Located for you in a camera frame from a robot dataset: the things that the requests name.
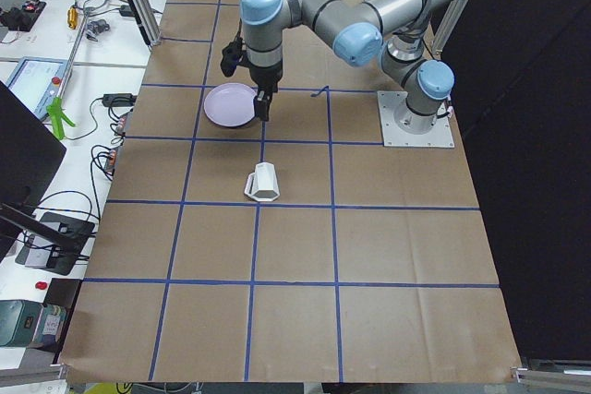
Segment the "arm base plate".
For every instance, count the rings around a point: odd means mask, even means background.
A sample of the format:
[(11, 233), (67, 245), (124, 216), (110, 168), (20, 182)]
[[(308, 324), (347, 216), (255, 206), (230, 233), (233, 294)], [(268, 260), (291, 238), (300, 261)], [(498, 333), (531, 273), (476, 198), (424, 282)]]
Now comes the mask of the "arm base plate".
[(433, 115), (413, 113), (405, 91), (377, 91), (382, 143), (386, 148), (453, 149), (450, 116), (442, 102)]

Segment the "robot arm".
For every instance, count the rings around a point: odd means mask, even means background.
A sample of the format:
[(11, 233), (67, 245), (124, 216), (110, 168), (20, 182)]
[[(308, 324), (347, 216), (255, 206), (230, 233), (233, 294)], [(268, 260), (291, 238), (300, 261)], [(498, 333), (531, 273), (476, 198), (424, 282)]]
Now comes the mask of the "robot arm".
[(447, 6), (443, 27), (449, 30), (467, 0), (239, 0), (241, 30), (223, 49), (221, 69), (230, 77), (237, 66), (248, 69), (258, 90), (254, 115), (266, 122), (283, 76), (283, 30), (307, 26), (350, 66), (376, 60), (380, 70), (407, 92), (399, 113), (401, 128), (425, 134), (438, 119), (440, 102), (450, 94), (454, 77), (445, 65), (423, 55), (423, 37), (432, 12)]

